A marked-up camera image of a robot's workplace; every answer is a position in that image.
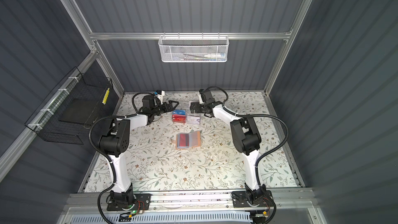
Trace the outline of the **pink leather card holder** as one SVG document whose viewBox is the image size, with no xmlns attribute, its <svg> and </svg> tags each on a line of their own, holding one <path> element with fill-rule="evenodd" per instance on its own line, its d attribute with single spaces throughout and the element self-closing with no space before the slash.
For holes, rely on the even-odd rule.
<svg viewBox="0 0 398 224">
<path fill-rule="evenodd" d="M 190 133 L 178 133 L 175 138 L 172 139 L 172 143 L 176 149 L 189 149 L 201 146 L 201 132 L 194 131 Z"/>
</svg>

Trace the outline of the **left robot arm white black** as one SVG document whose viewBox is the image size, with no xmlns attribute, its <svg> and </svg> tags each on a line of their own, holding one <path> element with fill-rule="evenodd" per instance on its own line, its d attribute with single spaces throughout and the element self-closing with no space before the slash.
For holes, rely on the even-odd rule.
<svg viewBox="0 0 398 224">
<path fill-rule="evenodd" d="M 110 116 L 109 130 L 102 134 L 98 147 L 102 155 L 108 160 L 112 186 L 109 191 L 109 205 L 118 208 L 132 209 L 138 201 L 134 196 L 131 180 L 127 174 L 124 153 L 129 147 L 130 132 L 134 128 L 145 127 L 154 122 L 156 116 L 174 111 L 178 101 L 163 101 L 164 91 L 154 93 L 139 92 L 132 97 L 135 113 L 119 117 Z"/>
</svg>

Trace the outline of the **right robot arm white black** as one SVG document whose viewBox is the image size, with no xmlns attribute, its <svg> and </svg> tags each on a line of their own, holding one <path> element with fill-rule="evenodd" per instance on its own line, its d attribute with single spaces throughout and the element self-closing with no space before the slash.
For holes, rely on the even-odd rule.
<svg viewBox="0 0 398 224">
<path fill-rule="evenodd" d="M 221 88 L 211 86 L 199 91 L 199 101 L 190 104 L 190 111 L 204 114 L 209 118 L 217 118 L 230 125 L 232 141 L 235 149 L 242 155 L 245 166 L 245 191 L 249 205 L 256 206 L 262 198 L 262 191 L 257 182 L 256 161 L 259 158 L 261 137 L 252 117 L 244 117 L 225 107 L 226 101 L 216 101 L 211 89 Z"/>
</svg>

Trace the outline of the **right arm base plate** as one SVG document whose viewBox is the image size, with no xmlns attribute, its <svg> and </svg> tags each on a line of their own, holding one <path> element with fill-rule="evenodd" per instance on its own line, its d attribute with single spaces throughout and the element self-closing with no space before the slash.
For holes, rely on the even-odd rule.
<svg viewBox="0 0 398 224">
<path fill-rule="evenodd" d="M 235 208 L 270 208 L 274 206 L 272 193 L 269 190 L 266 190 L 266 194 L 261 189 L 256 191 L 233 191 L 231 192 L 231 198 Z"/>
</svg>

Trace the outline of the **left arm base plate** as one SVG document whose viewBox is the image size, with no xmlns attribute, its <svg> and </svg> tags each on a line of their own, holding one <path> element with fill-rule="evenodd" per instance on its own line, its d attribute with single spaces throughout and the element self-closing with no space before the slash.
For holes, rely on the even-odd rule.
<svg viewBox="0 0 398 224">
<path fill-rule="evenodd" d="M 146 211 L 149 210 L 151 197 L 151 194 L 134 194 L 131 196 L 123 196 L 122 194 L 111 192 L 106 199 L 106 210 L 109 212 Z"/>
</svg>

